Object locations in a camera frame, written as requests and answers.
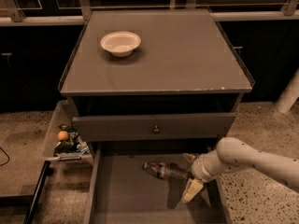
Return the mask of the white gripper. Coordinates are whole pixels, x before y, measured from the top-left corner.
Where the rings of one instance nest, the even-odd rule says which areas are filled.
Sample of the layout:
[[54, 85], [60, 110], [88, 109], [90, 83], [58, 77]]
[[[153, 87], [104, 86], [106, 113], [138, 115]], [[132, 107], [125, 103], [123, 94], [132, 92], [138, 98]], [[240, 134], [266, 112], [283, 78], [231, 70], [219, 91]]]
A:
[[195, 179], [188, 179], [181, 197], [183, 203], [188, 203], [203, 189], [203, 182], [208, 183], [221, 173], [221, 160], [216, 150], [198, 157], [190, 153], [183, 153], [183, 157], [188, 163], [192, 163], [191, 170], [195, 177]]

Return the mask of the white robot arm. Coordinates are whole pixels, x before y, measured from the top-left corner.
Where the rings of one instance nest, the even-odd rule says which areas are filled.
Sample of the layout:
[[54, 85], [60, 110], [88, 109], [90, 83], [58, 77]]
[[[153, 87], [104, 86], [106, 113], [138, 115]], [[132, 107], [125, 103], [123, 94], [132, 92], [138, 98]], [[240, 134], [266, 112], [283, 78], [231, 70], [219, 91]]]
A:
[[191, 164], [193, 178], [187, 181], [181, 197], [183, 203], [200, 193], [205, 183], [244, 168], [254, 169], [294, 191], [299, 189], [299, 160], [263, 152], [234, 137], [223, 137], [206, 154], [185, 153], [184, 157]]

